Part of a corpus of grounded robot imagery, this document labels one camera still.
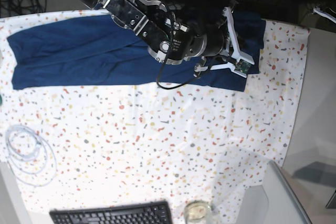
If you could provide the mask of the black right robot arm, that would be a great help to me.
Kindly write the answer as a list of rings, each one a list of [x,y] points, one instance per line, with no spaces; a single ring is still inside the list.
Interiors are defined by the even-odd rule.
[[[211,0],[181,0],[171,9],[164,0],[81,0],[104,8],[120,27],[142,39],[161,64],[156,84],[181,87],[220,72],[246,77],[239,65],[254,61],[240,50],[232,9]]]

